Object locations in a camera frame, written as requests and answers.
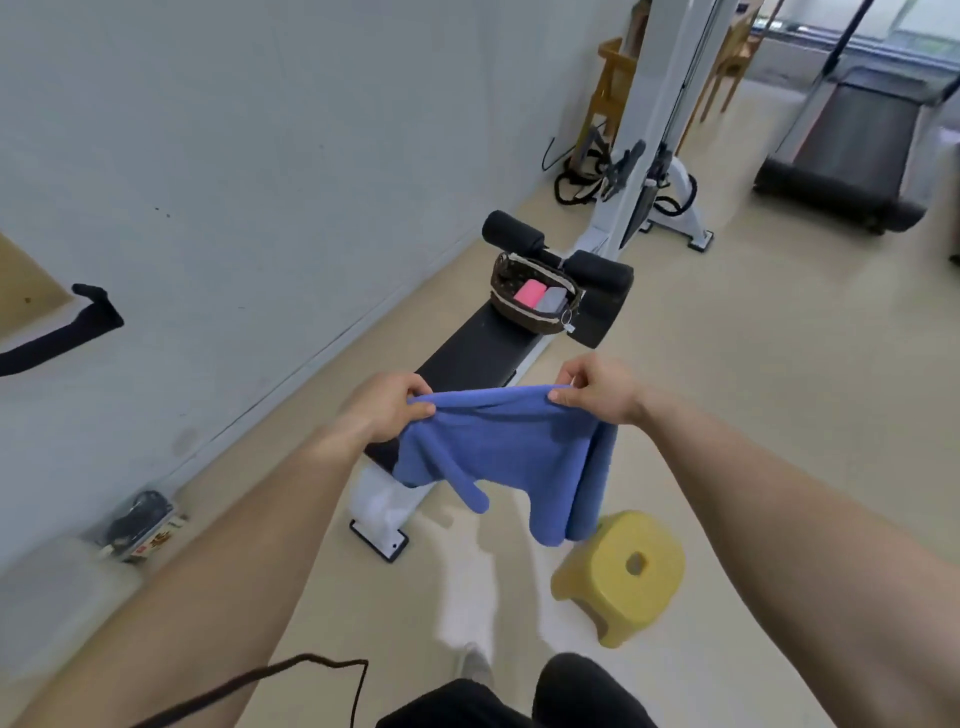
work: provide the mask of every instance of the black cable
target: black cable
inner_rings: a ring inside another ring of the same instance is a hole
[[[249,672],[244,672],[242,675],[237,675],[232,680],[227,680],[227,682],[221,685],[219,688],[214,688],[212,691],[205,692],[203,695],[197,695],[197,697],[184,700],[182,703],[175,705],[173,708],[168,708],[162,713],[158,713],[153,717],[149,717],[146,720],[137,723],[133,726],[133,728],[166,728],[167,726],[180,722],[187,716],[192,716],[194,713],[198,713],[204,708],[210,707],[214,703],[223,700],[225,697],[234,694],[238,690],[246,688],[251,683],[259,682],[260,680],[272,677],[279,672],[283,672],[285,669],[290,669],[291,667],[299,665],[300,663],[306,662],[315,663],[316,665],[323,665],[324,667],[330,667],[331,669],[356,667],[358,665],[363,666],[363,672],[360,673],[360,682],[357,685],[357,692],[353,697],[353,708],[350,710],[350,728],[353,728],[353,721],[357,716],[357,704],[360,702],[360,691],[363,690],[363,681],[367,678],[367,668],[370,667],[370,661],[347,660],[346,662],[338,663],[333,660],[328,660],[326,657],[321,657],[320,655],[315,655],[310,652],[304,652],[296,657],[291,657],[289,660],[276,663],[275,665],[258,667],[257,669],[250,670]]]
[[[681,205],[672,197],[660,195],[654,201],[654,209],[661,215],[666,215],[667,217],[680,217],[687,210],[693,207],[693,201],[697,199],[697,178],[689,173],[687,173],[686,176],[690,180],[690,196],[686,198],[686,202]]]
[[[604,119],[603,121],[600,122],[600,126],[597,127],[597,131],[599,132],[599,131],[601,131],[601,130],[603,130],[603,129],[606,129],[606,128],[607,128],[607,120]],[[546,149],[545,149],[544,152],[543,152],[543,159],[540,160],[540,170],[542,170],[543,172],[548,172],[548,171],[550,170],[550,168],[551,168],[552,166],[554,166],[558,161],[560,161],[561,159],[565,158],[567,155],[570,154],[570,152],[572,152],[574,149],[577,148],[577,145],[574,144],[572,147],[570,147],[568,150],[566,150],[563,154],[561,154],[559,157],[557,157],[556,159],[554,159],[552,162],[550,162],[549,164],[547,164],[547,165],[544,167],[544,166],[543,166],[543,163],[546,162],[546,156],[547,156],[548,154],[550,154],[550,149],[553,147],[553,143],[554,143],[556,140],[557,140],[557,137],[556,137],[556,136],[551,136],[551,137],[550,137],[550,143],[546,145]]]
[[[597,193],[600,192],[600,187],[603,185],[604,172],[606,171],[607,166],[610,164],[610,158],[598,149],[590,149],[587,151],[587,158],[595,160],[593,163],[592,177],[585,177],[580,172],[570,169],[569,158],[564,161],[563,172],[557,175],[556,179],[553,181],[553,196],[558,205],[589,205],[590,203],[596,201]],[[573,197],[565,198],[560,194],[561,182],[568,182],[569,184],[578,185],[580,189],[574,193]],[[582,194],[587,187],[589,187],[587,194]]]

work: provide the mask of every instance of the foam roller pad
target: foam roller pad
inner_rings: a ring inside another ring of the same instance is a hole
[[[538,257],[544,247],[542,232],[499,209],[487,216],[481,234],[500,250],[524,257]]]
[[[585,288],[595,288],[611,296],[624,296],[634,284],[634,269],[607,260],[600,255],[577,251],[564,263],[564,273]]]

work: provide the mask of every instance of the brown pouch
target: brown pouch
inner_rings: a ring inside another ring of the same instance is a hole
[[[538,280],[547,288],[562,286],[567,290],[564,307],[556,313],[537,311],[514,299],[528,280]],[[584,297],[584,290],[569,276],[544,263],[529,260],[515,253],[501,253],[493,265],[490,279],[490,301],[504,317],[529,331],[554,334],[573,330],[571,322]]]

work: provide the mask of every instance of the wooden chair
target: wooden chair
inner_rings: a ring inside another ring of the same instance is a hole
[[[707,98],[707,105],[704,107],[704,112],[700,115],[701,123],[707,120],[710,107],[713,106],[713,100],[716,98],[717,91],[720,90],[720,84],[725,78],[732,77],[733,84],[727,92],[727,98],[724,99],[720,113],[724,113],[730,106],[730,101],[733,99],[734,93],[736,93],[737,88],[740,86],[740,82],[743,81],[743,77],[747,75],[747,69],[750,68],[750,63],[753,61],[756,51],[759,50],[760,43],[763,42],[767,32],[770,30],[770,24],[777,17],[777,13],[780,12],[783,2],[784,0],[779,0],[774,7],[773,12],[770,13],[770,16],[767,18],[767,22],[763,26],[763,31],[759,36],[752,34],[754,25],[756,24],[756,18],[760,13],[759,3],[752,4],[753,7],[744,15],[744,19],[731,26],[727,37],[724,39],[723,45],[720,47],[720,52],[717,54],[716,63],[713,66],[711,74],[713,89]],[[709,81],[704,85],[704,90],[700,94],[701,99],[707,91],[707,85],[709,85]],[[700,99],[697,100],[697,107],[699,106]]]
[[[615,37],[605,40],[597,47],[597,55],[604,60],[604,67],[596,90],[590,97],[587,117],[577,137],[578,149],[587,138],[590,125],[593,124],[593,117],[597,114],[607,119],[604,136],[611,143],[616,139],[620,120],[623,118],[623,110],[627,106],[630,85],[634,82],[636,59],[640,55],[647,21],[650,19],[650,3],[651,0],[639,0],[634,4],[626,44],[622,37]]]
[[[622,44],[623,38],[615,37],[600,43],[597,48],[597,55],[604,60],[604,67],[600,73],[596,90],[590,97],[587,118],[584,119],[580,136],[577,137],[578,148],[587,138],[587,132],[589,132],[590,125],[593,123],[593,117],[597,114],[607,119],[604,136],[610,140],[616,139],[616,133],[620,128],[620,120],[623,119],[623,110],[627,106],[630,84],[633,82],[636,73],[636,59],[620,53]]]

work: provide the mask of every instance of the forearm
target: forearm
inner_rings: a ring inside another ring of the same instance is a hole
[[[366,444],[311,437],[111,618],[18,726],[126,727],[266,664]],[[192,725],[230,726],[252,689]]]
[[[838,725],[957,718],[955,567],[681,400],[645,392],[636,412],[733,585]]]

